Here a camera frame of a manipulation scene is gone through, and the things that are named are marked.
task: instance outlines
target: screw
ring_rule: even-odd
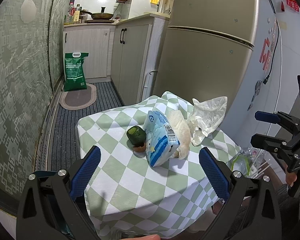
[[[29,180],[34,180],[35,179],[35,175],[34,174],[30,174],[28,177]]]
[[[265,175],[265,176],[263,176],[263,180],[266,181],[266,182],[269,182],[270,178],[267,175]]]
[[[233,172],[233,175],[234,175],[236,178],[240,178],[242,174],[241,174],[240,171],[234,171],[234,172]]]
[[[67,174],[67,171],[66,170],[60,170],[60,171],[58,171],[58,175],[59,176],[64,176],[64,175],[66,175]]]

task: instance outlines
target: plastic bag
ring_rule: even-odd
[[[194,108],[188,118],[188,126],[191,133],[191,142],[194,146],[198,146],[223,121],[228,98],[219,97],[202,103],[193,98],[192,101]]]
[[[64,91],[87,89],[86,80],[83,73],[84,57],[89,53],[65,53],[65,88]]]
[[[180,110],[171,110],[167,119],[177,135],[180,146],[174,153],[174,157],[184,159],[188,156],[190,149],[190,130]]]
[[[159,111],[148,112],[143,130],[146,132],[146,156],[151,167],[162,165],[180,145],[167,118]]]
[[[257,176],[264,157],[264,152],[260,151],[253,147],[243,148],[227,163],[227,166],[231,171],[240,171],[245,177],[253,179]]]

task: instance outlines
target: black cabinet handle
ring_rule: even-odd
[[[121,40],[121,35],[122,35],[122,32],[124,31],[124,29],[121,29],[121,33],[120,33],[120,43],[122,44],[122,40]]]
[[[124,33],[127,31],[127,28],[125,28],[124,30],[123,30],[123,36],[122,36],[122,43],[123,44],[126,44],[126,42],[123,40],[124,39]]]

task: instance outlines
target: red decoration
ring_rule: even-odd
[[[270,41],[269,38],[265,39],[265,42],[263,43],[263,48],[262,48],[262,52],[261,52],[261,56],[260,56],[260,63],[264,63],[263,65],[263,70],[267,70],[268,68],[268,64],[269,64],[269,56],[270,56],[270,50],[268,49],[268,52],[265,53],[266,51],[266,46],[270,46]]]
[[[281,0],[281,10],[284,12],[284,4],[282,0]]]
[[[295,0],[287,0],[287,4],[294,10],[296,10],[297,12],[299,11],[299,5],[297,4],[297,2]]]

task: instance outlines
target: green and white tablecloth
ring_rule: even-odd
[[[134,155],[126,131],[142,127],[149,110],[165,115],[180,110],[185,118],[193,106],[165,92],[133,106],[92,114],[79,120],[77,137],[83,158],[93,145],[101,149],[101,162],[85,192],[86,205],[96,232],[102,240],[117,240],[121,232],[158,234],[171,238],[195,222],[218,199],[199,165],[199,150],[207,146],[223,162],[240,150],[217,129],[202,142],[190,144],[185,160],[170,159],[151,168],[146,157]]]

